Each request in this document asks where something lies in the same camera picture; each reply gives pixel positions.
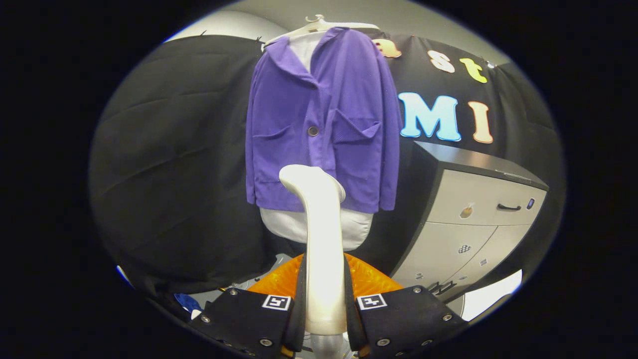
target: yellow letter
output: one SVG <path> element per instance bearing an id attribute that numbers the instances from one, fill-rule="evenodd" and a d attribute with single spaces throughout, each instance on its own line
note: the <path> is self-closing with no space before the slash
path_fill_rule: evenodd
<path id="1" fill-rule="evenodd" d="M 467 67 L 468 69 L 468 73 L 470 74 L 470 76 L 472 76 L 472 78 L 474 78 L 476 81 L 482 82 L 482 83 L 486 83 L 487 79 L 483 76 L 481 76 L 481 74 L 479 73 L 479 70 L 483 70 L 483 68 L 481 68 L 481 66 L 477 65 L 474 63 L 474 60 L 472 59 L 460 59 L 460 62 L 465 64 L 465 67 Z"/>
<path id="2" fill-rule="evenodd" d="M 487 111 L 489 110 L 487 106 L 476 101 L 470 101 L 468 105 L 474 111 L 474 123 L 476 124 L 474 140 L 481 143 L 494 142 L 494 137 L 489 133 L 489 124 L 487 123 Z"/>

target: white hanger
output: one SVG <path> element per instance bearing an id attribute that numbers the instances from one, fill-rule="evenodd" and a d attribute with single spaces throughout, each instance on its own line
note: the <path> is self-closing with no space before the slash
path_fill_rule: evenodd
<path id="1" fill-rule="evenodd" d="M 296 29 L 294 31 L 290 31 L 289 33 L 283 34 L 283 35 L 279 35 L 275 38 L 270 39 L 268 42 L 266 42 L 266 45 L 270 44 L 271 42 L 277 40 L 278 38 L 281 38 L 282 36 L 287 36 L 287 37 L 293 37 L 293 36 L 297 36 L 297 35 L 303 35 L 303 34 L 308 34 L 308 33 L 314 33 L 317 31 L 327 31 L 328 29 L 330 29 L 331 27 L 350 27 L 350 28 L 354 28 L 354 29 L 377 29 L 379 30 L 379 27 L 376 25 L 372 25 L 372 24 L 363 24 L 360 22 L 327 22 L 323 19 L 323 15 L 321 14 L 316 14 L 315 15 L 316 19 L 315 20 L 310 20 L 308 17 L 306 17 L 306 21 L 309 22 L 308 25 L 300 28 L 300 29 Z"/>

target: letter m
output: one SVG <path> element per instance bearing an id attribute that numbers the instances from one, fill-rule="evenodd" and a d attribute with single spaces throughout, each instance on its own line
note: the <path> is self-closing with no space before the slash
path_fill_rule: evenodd
<path id="1" fill-rule="evenodd" d="M 417 122 L 419 122 L 428 137 L 432 137 L 438 125 L 437 138 L 455 142 L 461 140 L 456 124 L 456 105 L 459 102 L 454 97 L 437 97 L 432 109 L 418 93 L 400 93 L 399 99 L 403 101 L 405 107 L 405 127 L 401 130 L 403 137 L 421 136 L 421 131 L 417 128 Z"/>

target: screw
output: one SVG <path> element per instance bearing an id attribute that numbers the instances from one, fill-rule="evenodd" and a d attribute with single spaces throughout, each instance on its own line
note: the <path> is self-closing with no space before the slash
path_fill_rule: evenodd
<path id="1" fill-rule="evenodd" d="M 390 339 L 383 338 L 376 341 L 377 346 L 386 346 L 388 344 L 390 344 Z"/>

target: drawer handle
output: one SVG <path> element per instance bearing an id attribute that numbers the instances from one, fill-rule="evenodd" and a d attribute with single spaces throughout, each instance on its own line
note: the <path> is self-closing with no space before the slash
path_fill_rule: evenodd
<path id="1" fill-rule="evenodd" d="M 439 289 L 439 293 L 437 293 L 436 295 L 441 295 L 447 291 L 449 291 L 450 289 L 452 289 L 452 287 L 456 286 L 456 283 L 454 282 L 450 282 L 450 285 L 445 287 L 445 289 Z"/>
<path id="2" fill-rule="evenodd" d="M 520 206 L 513 208 L 513 207 L 508 207 L 508 206 L 504 206 L 502 204 L 498 204 L 498 206 L 496 206 L 499 210 L 508 210 L 508 211 L 518 211 L 521 209 Z"/>

